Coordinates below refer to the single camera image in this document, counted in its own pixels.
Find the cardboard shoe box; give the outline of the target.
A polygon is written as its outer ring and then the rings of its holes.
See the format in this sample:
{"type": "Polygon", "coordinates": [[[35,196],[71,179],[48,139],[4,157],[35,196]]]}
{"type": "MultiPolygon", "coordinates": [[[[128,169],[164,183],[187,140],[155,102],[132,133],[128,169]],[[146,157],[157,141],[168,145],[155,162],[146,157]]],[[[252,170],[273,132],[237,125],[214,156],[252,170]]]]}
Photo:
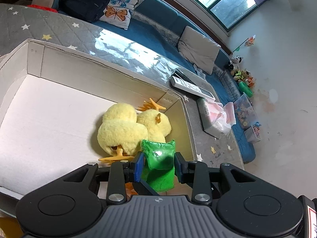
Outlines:
{"type": "Polygon", "coordinates": [[[114,103],[164,107],[168,140],[192,160],[196,148],[184,101],[166,85],[72,49],[27,39],[1,62],[1,194],[16,200],[103,151],[96,140],[114,103]]]}

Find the clear plastic toy bin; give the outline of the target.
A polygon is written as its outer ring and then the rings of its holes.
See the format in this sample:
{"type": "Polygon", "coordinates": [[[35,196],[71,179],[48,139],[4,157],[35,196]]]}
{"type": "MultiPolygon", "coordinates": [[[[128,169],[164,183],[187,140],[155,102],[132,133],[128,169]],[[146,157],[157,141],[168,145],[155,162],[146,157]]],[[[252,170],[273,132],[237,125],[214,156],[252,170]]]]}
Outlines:
{"type": "Polygon", "coordinates": [[[238,98],[233,104],[238,122],[243,130],[260,124],[257,114],[245,93],[241,95],[241,97],[238,98]]]}

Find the white remote control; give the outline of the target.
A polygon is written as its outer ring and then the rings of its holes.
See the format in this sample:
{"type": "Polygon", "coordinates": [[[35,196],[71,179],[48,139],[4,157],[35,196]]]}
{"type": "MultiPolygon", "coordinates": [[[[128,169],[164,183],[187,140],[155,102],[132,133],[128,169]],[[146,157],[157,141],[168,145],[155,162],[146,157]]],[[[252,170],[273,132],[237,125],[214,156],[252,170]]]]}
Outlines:
{"type": "Polygon", "coordinates": [[[215,101],[215,97],[212,93],[180,78],[180,75],[177,75],[176,71],[174,71],[171,75],[170,82],[175,88],[181,89],[198,97],[208,99],[210,101],[215,101]]]}

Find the blue sofa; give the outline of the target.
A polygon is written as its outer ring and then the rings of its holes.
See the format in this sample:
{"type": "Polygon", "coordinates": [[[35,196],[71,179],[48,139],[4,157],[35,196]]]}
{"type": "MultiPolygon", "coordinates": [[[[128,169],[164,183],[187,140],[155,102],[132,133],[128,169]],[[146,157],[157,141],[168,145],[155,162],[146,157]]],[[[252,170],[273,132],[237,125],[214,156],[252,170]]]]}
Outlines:
{"type": "MultiPolygon", "coordinates": [[[[64,12],[58,8],[59,0],[33,0],[32,4],[52,7],[64,12]]],[[[211,37],[209,34],[205,33],[197,24],[164,0],[139,0],[135,9],[130,11],[130,13],[131,21],[127,30],[100,20],[95,22],[95,25],[136,41],[195,73],[192,64],[178,53],[178,39],[186,26],[211,37]]],[[[229,57],[226,51],[221,48],[215,59],[215,73],[206,76],[206,80],[212,84],[220,101],[224,103],[234,102],[241,96],[237,84],[234,84],[233,79],[228,74],[220,77],[220,74],[224,73],[222,70],[224,70],[225,64],[228,62],[229,57]]],[[[243,162],[252,162],[256,157],[255,149],[253,144],[247,141],[239,123],[233,126],[233,132],[238,142],[243,162]]]]}

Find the grey star table mat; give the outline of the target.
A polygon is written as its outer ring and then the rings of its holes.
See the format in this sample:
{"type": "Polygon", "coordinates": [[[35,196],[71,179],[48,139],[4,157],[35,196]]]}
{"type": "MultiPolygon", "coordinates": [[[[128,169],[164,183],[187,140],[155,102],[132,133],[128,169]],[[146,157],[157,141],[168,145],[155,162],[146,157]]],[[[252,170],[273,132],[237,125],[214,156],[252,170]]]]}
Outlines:
{"type": "Polygon", "coordinates": [[[1,4],[1,55],[10,53],[26,39],[62,45],[112,62],[160,84],[169,84],[175,68],[219,101],[216,82],[208,83],[194,72],[177,48],[142,22],[131,24],[126,33],[145,36],[150,45],[64,14],[22,5],[1,4]]]}

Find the grey cushion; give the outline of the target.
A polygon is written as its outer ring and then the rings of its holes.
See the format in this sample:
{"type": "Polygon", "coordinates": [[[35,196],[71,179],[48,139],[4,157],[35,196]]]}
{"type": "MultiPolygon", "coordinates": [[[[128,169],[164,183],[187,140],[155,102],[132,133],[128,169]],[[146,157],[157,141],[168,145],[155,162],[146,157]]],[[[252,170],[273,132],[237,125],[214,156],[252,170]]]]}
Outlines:
{"type": "Polygon", "coordinates": [[[186,26],[177,43],[180,55],[199,69],[212,74],[221,46],[190,26],[186,26]]]}

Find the small clear toy box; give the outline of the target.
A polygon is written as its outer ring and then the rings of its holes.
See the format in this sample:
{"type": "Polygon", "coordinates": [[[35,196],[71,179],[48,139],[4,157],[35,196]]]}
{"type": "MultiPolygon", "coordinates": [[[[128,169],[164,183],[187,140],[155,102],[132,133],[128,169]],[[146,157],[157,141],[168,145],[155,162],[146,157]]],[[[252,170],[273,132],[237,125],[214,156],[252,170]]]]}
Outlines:
{"type": "Polygon", "coordinates": [[[244,134],[249,143],[257,143],[261,141],[260,128],[256,125],[249,127],[244,131],[244,134]]]}

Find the pink tissue pack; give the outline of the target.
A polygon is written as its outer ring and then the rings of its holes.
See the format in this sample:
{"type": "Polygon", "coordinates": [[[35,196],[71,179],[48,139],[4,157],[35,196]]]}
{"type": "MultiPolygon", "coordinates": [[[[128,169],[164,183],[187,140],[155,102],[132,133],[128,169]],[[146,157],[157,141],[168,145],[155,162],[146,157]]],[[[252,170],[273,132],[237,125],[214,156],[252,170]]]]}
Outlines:
{"type": "Polygon", "coordinates": [[[222,135],[227,135],[232,126],[236,124],[233,102],[222,105],[216,101],[199,98],[197,105],[204,132],[216,139],[220,139],[222,135]]]}

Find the panda plush toy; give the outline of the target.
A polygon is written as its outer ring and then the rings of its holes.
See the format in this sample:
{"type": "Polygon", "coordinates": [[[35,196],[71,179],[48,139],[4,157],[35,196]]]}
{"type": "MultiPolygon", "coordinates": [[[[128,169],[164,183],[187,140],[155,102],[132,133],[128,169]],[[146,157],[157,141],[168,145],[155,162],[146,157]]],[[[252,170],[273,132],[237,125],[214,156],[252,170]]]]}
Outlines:
{"type": "Polygon", "coordinates": [[[235,57],[232,57],[230,61],[232,64],[240,64],[242,60],[243,60],[243,57],[235,56],[235,57]]]}

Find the dark backpack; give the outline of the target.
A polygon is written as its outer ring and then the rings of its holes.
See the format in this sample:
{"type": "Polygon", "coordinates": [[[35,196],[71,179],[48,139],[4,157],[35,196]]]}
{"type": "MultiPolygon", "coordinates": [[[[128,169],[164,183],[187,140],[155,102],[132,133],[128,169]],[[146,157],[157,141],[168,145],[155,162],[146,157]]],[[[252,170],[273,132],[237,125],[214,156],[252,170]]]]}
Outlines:
{"type": "Polygon", "coordinates": [[[59,9],[68,16],[96,22],[104,14],[110,0],[59,0],[59,9]]]}

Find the green plastic toy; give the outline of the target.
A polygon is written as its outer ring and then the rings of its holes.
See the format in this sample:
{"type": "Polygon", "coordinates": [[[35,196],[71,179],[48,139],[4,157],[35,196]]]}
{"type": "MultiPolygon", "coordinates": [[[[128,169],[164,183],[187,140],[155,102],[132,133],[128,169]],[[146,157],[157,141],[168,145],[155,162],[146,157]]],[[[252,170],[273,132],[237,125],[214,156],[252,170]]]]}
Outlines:
{"type": "Polygon", "coordinates": [[[157,193],[173,189],[175,141],[161,143],[142,140],[141,151],[145,156],[141,178],[157,193]]]}

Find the yellow plush chick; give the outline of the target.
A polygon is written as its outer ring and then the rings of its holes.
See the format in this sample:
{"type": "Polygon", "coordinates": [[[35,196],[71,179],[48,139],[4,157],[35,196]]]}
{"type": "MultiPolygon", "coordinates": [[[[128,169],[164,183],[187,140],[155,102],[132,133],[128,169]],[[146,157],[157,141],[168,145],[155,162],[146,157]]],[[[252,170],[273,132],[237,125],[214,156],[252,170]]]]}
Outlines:
{"type": "Polygon", "coordinates": [[[169,118],[163,113],[165,109],[152,99],[138,110],[126,103],[110,106],[97,132],[98,144],[109,156],[99,162],[133,160],[141,151],[142,140],[165,143],[172,130],[169,118]]]}

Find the green bottle toy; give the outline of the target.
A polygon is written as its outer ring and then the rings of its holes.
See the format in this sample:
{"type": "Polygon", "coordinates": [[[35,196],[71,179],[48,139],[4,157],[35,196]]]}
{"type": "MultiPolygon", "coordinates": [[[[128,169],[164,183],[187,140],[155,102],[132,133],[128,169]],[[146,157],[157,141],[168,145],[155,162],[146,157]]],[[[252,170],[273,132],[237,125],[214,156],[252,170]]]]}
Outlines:
{"type": "Polygon", "coordinates": [[[253,92],[252,90],[249,88],[249,86],[244,83],[244,82],[240,82],[238,84],[239,90],[241,93],[245,93],[249,98],[251,98],[253,96],[253,92]]]}

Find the butterfly print pillow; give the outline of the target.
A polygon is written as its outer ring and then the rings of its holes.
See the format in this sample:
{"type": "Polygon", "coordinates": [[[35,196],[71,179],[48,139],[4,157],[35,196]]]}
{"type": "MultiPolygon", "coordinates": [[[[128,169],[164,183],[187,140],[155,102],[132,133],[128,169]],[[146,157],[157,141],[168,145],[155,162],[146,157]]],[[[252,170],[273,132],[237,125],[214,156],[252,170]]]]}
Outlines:
{"type": "Polygon", "coordinates": [[[100,21],[128,30],[132,12],[145,0],[110,0],[100,21]]]}

